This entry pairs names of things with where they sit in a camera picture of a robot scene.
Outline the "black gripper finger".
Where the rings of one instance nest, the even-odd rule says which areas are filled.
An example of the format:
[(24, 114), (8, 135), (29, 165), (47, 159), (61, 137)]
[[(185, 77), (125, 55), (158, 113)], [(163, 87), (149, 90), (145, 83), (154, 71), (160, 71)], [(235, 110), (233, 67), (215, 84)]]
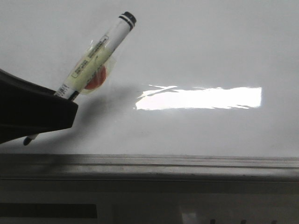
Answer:
[(55, 91), (0, 71), (0, 141), (72, 127), (78, 92), (67, 98)]

